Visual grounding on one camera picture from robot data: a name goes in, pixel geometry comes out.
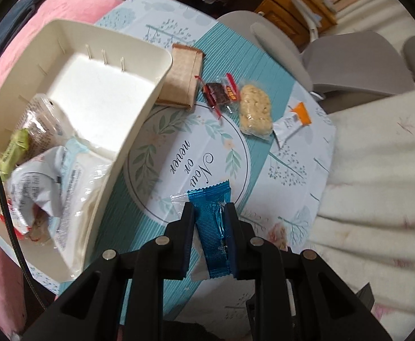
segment folded clothing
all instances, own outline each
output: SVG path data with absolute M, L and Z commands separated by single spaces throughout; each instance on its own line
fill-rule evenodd
M 37 11 L 43 0 L 19 0 L 0 22 L 0 57 L 9 43 Z

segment pink fabric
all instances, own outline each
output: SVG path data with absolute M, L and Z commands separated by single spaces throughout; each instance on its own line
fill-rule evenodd
M 42 27 L 56 18 L 95 23 L 122 0 L 45 0 L 0 57 L 0 88 L 12 66 Z M 0 248 L 0 327 L 6 335 L 26 322 L 20 268 Z

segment black cable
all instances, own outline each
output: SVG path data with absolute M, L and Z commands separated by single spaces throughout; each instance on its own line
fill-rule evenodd
M 42 306 L 43 310 L 45 310 L 47 306 L 43 302 L 41 297 L 38 295 L 37 290 L 35 289 L 35 286 L 34 286 L 35 280 L 31 274 L 31 271 L 29 270 L 29 267 L 27 266 L 26 260 L 24 259 L 23 252 L 21 250 L 20 244 L 18 243 L 18 238 L 16 237 L 16 233 L 13 228 L 10 211 L 9 211 L 8 204 L 7 204 L 6 192 L 4 191 L 4 186 L 2 185 L 1 176 L 0 176 L 0 205 L 1 205 L 2 215 L 4 216 L 4 219 L 5 219 L 7 232 L 10 237 L 11 246 L 13 248 L 13 252 L 15 252 L 15 255 L 16 255 L 16 259 L 18 260 L 18 263 L 20 264 L 24 277 L 26 278 L 26 281 L 29 284 L 29 287 L 34 293 L 34 296 L 36 297 L 36 299 Z

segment wooden drawer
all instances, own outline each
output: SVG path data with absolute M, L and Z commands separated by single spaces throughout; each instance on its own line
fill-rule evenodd
M 274 0 L 277 4 L 282 6 L 286 11 L 288 11 L 292 16 L 294 16 L 299 23 L 301 23 L 304 27 L 308 29 L 307 23 L 305 19 L 300 14 L 299 10 L 294 6 L 291 0 Z M 307 6 L 313 11 L 315 14 L 318 14 L 322 17 L 321 20 L 321 27 L 318 28 L 318 32 L 325 31 L 326 29 L 332 27 L 332 23 L 326 18 L 326 15 L 310 0 L 302 0 L 307 4 Z
M 308 30 L 272 0 L 264 0 L 256 9 L 256 13 L 274 23 L 297 47 L 310 41 Z

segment blue snack package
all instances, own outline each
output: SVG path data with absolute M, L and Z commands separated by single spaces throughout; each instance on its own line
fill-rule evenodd
M 231 200 L 229 181 L 199 190 L 188 191 L 188 198 L 195 207 L 195 224 L 206 257 L 211 278 L 231 273 L 226 254 L 223 207 Z

